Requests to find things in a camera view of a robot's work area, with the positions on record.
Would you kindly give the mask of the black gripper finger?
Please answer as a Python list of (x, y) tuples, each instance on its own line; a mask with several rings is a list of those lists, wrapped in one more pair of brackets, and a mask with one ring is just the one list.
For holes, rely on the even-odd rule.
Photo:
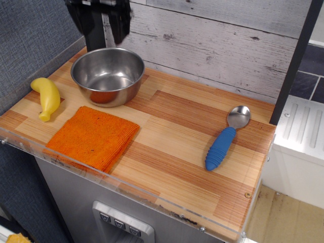
[(121, 44), (130, 33), (131, 13), (130, 6), (115, 6), (108, 13), (111, 32), (116, 45)]
[(95, 27), (94, 18), (89, 7), (76, 4), (67, 4), (66, 6), (79, 32), (88, 35)]

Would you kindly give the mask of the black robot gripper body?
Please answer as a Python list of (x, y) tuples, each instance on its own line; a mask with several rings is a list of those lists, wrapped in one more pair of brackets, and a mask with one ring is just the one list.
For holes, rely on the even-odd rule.
[(99, 9), (129, 9), (129, 1), (65, 1), (67, 5), (84, 5)]

